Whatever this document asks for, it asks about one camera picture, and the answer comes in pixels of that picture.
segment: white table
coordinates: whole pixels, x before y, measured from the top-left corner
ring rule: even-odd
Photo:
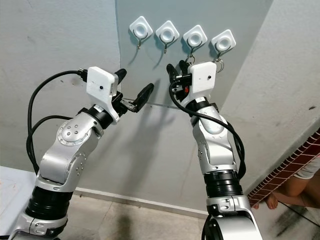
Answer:
[[[0,166],[0,236],[11,233],[28,204],[35,181],[34,172]]]

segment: baseboard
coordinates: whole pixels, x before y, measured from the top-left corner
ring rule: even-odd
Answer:
[[[165,204],[157,201],[149,201],[149,200],[144,200],[136,197],[123,196],[123,195],[114,194],[114,193],[105,192],[105,191],[91,190],[87,188],[77,187],[74,191],[74,194],[84,196],[84,197],[90,197],[94,199],[101,199],[101,200],[111,201],[111,202],[116,202],[121,204],[129,204],[129,205],[134,205],[134,206],[143,207],[143,208],[155,209],[155,210],[160,210],[160,211],[165,211],[169,213],[180,214],[180,215],[185,215],[185,216],[190,216],[190,217],[195,217],[200,219],[206,219],[208,216],[208,213],[206,211],[200,211],[192,208]]]

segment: robotic arm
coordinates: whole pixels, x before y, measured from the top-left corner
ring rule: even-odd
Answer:
[[[58,129],[55,142],[40,162],[32,197],[19,215],[9,240],[58,239],[68,221],[73,191],[104,130],[110,124],[116,125],[128,110],[137,113],[154,89],[150,83],[135,101],[123,99],[117,87],[126,74],[125,69],[109,73],[96,66],[79,70],[93,106],[83,108]]]
[[[243,195],[240,185],[240,178],[245,173],[242,142],[214,104],[209,104],[217,66],[213,62],[189,66],[183,60],[179,66],[181,75],[171,64],[166,68],[170,80],[169,94],[177,107],[190,115],[193,136],[198,145],[209,213],[202,239],[262,240],[249,200]],[[228,140],[228,130],[234,135],[240,157],[239,171]]]

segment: person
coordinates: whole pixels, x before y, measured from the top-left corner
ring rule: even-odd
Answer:
[[[271,192],[268,196],[264,198],[264,201],[269,209],[276,209],[278,206],[278,199],[274,193],[281,193],[287,197],[296,197],[301,194],[307,187],[310,179],[315,175],[315,173],[320,169],[320,155],[306,164],[297,173],[291,176],[287,181],[285,181],[276,190]],[[320,200],[320,193],[317,191],[312,191],[313,193],[319,195],[316,199]],[[259,208],[259,203],[253,206],[254,209]]]

